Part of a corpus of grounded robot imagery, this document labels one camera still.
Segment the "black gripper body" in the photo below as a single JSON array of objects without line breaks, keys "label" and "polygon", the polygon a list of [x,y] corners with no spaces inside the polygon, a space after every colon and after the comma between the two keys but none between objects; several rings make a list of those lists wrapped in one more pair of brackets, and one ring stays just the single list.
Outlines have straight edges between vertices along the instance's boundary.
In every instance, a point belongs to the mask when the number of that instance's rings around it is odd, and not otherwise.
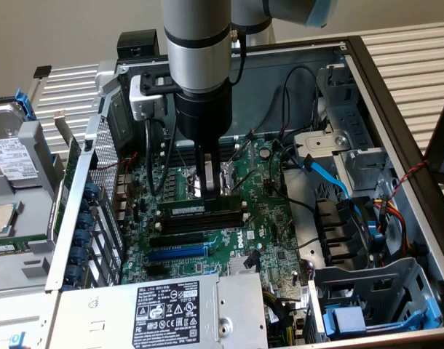
[{"label": "black gripper body", "polygon": [[175,94],[178,130],[198,145],[218,142],[232,123],[232,85],[225,81],[202,94]]}]

